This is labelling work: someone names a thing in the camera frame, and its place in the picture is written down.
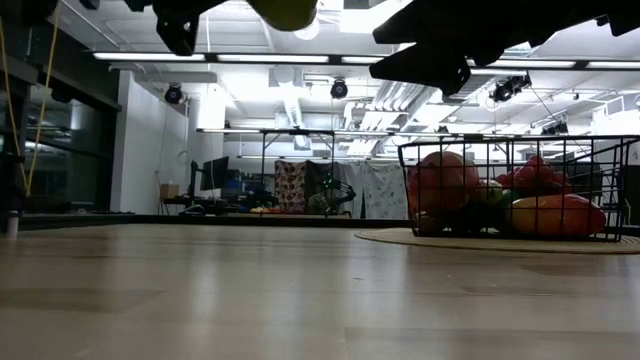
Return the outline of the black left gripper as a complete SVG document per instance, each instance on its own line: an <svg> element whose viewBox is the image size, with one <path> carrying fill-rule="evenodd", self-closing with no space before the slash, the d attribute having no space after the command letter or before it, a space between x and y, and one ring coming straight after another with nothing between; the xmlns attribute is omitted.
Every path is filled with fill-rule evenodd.
<svg viewBox="0 0 640 360"><path fill-rule="evenodd" d="M157 17L156 32L177 56L194 53L199 17L227 0L124 0L133 12L151 7Z"/></svg>

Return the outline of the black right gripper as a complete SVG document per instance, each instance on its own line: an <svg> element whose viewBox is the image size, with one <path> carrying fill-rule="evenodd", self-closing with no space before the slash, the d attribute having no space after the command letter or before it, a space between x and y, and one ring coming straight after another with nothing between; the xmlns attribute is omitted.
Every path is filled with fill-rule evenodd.
<svg viewBox="0 0 640 360"><path fill-rule="evenodd" d="M467 57L497 60L505 49L540 46L561 27L566 0L411 0L372 32L378 44L416 44L369 67L376 79L458 93L471 77Z"/></svg>

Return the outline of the green pear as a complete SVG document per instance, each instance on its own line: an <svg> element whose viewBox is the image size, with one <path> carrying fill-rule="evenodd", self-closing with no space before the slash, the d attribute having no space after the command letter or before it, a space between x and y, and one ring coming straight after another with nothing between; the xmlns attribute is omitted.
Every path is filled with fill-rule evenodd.
<svg viewBox="0 0 640 360"><path fill-rule="evenodd" d="M308 27L316 17L318 0L246 0L257 14L279 31Z"/></svg>

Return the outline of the black wire basket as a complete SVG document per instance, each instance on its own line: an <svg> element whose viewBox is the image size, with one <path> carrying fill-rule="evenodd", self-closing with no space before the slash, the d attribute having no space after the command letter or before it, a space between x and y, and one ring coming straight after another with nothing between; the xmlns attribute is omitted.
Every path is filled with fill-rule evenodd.
<svg viewBox="0 0 640 360"><path fill-rule="evenodd" d="M565 172L579 195L599 206L606 215L606 226L589 236L542 236L515 231L503 220L486 232L456 234L447 226L433 237L504 236L525 240L619 242L623 236L640 236L640 135L579 136L454 136L436 141L399 146L397 155L403 170L410 228L414 235L415 215L409 208L407 171L433 152L454 152L471 160L480 181L496 180L539 156L555 171Z"/></svg>

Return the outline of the pink dragon fruit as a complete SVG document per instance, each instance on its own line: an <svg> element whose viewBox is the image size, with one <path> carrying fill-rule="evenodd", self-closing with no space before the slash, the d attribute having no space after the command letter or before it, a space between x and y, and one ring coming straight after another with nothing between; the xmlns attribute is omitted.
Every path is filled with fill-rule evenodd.
<svg viewBox="0 0 640 360"><path fill-rule="evenodd" d="M471 199L480 183L471 160L454 152L433 152L407 171L409 208L438 215L456 211Z"/></svg>

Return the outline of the red grape bunch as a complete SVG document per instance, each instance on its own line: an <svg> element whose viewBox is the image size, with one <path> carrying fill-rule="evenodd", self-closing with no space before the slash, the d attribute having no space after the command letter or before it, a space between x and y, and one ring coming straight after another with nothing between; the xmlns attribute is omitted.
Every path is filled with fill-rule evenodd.
<svg viewBox="0 0 640 360"><path fill-rule="evenodd" d="M531 157L523 166L507 174L501 174L496 181L506 190L521 197L570 194L573 186L565 172L555 171L541 157Z"/></svg>

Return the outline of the orange red mango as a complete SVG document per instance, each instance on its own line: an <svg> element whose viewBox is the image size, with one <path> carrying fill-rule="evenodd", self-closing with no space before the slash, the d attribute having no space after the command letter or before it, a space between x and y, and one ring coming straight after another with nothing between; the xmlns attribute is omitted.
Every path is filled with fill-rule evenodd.
<svg viewBox="0 0 640 360"><path fill-rule="evenodd" d="M604 211L584 197L559 194L515 200L504 210L515 231L542 236L589 236L606 226Z"/></svg>

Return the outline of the black computer monitor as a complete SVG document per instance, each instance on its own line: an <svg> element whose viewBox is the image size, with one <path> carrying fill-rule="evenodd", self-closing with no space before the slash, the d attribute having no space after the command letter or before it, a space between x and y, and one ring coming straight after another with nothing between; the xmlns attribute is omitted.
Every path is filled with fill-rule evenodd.
<svg viewBox="0 0 640 360"><path fill-rule="evenodd" d="M208 191L225 188L227 184L228 165L228 156L204 162L200 169L200 190Z"/></svg>

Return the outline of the white floral cloth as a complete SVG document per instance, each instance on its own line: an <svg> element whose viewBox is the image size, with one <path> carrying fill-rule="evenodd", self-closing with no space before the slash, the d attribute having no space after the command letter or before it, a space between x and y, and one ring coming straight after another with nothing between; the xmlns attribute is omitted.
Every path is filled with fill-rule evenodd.
<svg viewBox="0 0 640 360"><path fill-rule="evenodd" d="M403 170L398 163L366 162L362 176L367 219L408 219Z"/></svg>

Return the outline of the black background rack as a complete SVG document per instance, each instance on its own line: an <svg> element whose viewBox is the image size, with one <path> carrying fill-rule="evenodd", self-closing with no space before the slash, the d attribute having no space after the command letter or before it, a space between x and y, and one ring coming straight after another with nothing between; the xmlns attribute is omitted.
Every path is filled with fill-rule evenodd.
<svg viewBox="0 0 640 360"><path fill-rule="evenodd" d="M316 130L316 129L301 129L301 128L292 128L292 129L259 129L258 133L262 135L262 149L261 149L261 185L265 187L265 161L266 161L266 150L269 146L282 134L286 134L289 136L305 136L312 137L315 135L319 138L325 145L329 148L331 157L323 157L323 160L329 160L331 163L336 161L335 158L335 145L336 145L336 133L333 130ZM275 134L275 137L271 142L267 142L267 136L269 134Z"/></svg>

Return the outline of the brown patterned cloth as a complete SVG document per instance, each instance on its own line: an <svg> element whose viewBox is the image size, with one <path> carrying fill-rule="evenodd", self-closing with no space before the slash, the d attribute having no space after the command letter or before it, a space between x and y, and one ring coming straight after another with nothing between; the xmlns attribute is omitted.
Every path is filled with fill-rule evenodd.
<svg viewBox="0 0 640 360"><path fill-rule="evenodd" d="M305 212L305 180L305 162L275 162L275 191L281 212Z"/></svg>

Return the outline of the round woven placemat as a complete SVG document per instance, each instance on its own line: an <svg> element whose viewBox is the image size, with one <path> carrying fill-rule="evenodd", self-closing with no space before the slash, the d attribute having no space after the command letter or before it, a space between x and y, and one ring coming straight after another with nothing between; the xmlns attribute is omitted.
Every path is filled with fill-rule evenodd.
<svg viewBox="0 0 640 360"><path fill-rule="evenodd" d="M619 242L513 240L501 238L441 238L415 236L407 228L362 230L356 237L374 242L434 248L563 254L640 255L640 238L624 236Z"/></svg>

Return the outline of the black metal table frame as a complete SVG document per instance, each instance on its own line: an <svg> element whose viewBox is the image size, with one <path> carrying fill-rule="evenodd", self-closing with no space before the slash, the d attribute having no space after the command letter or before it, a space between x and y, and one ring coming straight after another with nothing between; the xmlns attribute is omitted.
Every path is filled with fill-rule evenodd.
<svg viewBox="0 0 640 360"><path fill-rule="evenodd" d="M339 216L238 213L229 216L179 216L141 214L44 214L25 215L22 229L53 229L124 224L206 225L259 227L319 227L319 228L409 228L408 220L351 219Z"/></svg>

